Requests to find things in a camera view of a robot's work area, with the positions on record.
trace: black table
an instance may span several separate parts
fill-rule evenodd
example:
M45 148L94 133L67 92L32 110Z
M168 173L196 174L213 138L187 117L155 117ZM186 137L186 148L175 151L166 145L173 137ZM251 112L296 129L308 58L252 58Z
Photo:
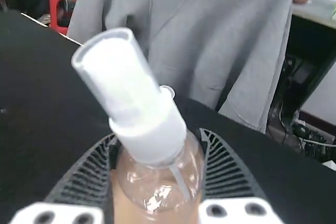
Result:
M70 65L77 47L19 13L0 14L0 223L43 200L110 132ZM176 103L190 128L212 130L231 145L286 224L334 223L336 173L195 101Z

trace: clear plastic bottle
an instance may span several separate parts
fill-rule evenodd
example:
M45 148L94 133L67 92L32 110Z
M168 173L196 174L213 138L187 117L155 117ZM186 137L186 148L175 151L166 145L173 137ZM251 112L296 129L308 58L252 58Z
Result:
M140 209L138 223L185 224L197 206L202 184L203 153L187 133L184 148L170 163L151 167L136 162L124 148L117 176L124 194Z
M142 212L137 223L188 223L201 189L203 152L172 97L159 88L132 31L95 36L76 51L72 65L124 147L117 176Z

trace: wire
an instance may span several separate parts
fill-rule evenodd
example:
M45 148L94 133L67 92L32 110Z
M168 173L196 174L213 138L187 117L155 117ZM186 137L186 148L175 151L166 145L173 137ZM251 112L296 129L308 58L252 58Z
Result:
M271 130L269 129L269 125L266 127L268 134L272 137L272 139L275 141L275 137L272 135Z
M281 118L281 113L282 113L282 107L284 106L284 102L281 102L281 107L280 107L280 111L279 111L279 121L281 123L281 126L283 127L283 129L285 130L285 136L283 137L281 144L283 145L286 141L287 135L288 135L288 129L285 127L284 123L282 122L282 118Z
M321 146L325 146L325 147L336 148L335 144L323 144L323 143L320 143L320 142L317 142L317 141L303 139L303 138L300 138L300 137L298 139L301 139L301 141L311 143L311 144L317 144L317 145L321 145Z

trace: screw hole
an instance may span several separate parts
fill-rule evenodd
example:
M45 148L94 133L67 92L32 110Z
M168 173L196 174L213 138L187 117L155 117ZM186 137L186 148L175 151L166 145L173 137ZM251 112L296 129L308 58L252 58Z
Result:
M266 214L266 210L263 206L256 203L249 203L245 207L245 211L249 215L263 216Z
M34 221L34 224L50 224L54 220L55 214L51 211L39 214Z
M77 216L73 224L93 224L93 217L90 214L82 214Z
M217 218L227 216L227 212L225 211L225 209L219 205L208 206L206 208L206 213L208 214L208 216L217 217Z

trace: bottle cap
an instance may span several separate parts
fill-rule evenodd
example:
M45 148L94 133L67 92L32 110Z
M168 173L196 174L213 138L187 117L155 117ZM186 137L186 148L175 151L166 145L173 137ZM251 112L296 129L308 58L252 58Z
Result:
M161 92L131 30L95 36L75 52L72 66L137 162L158 166L181 151L185 122L173 99Z

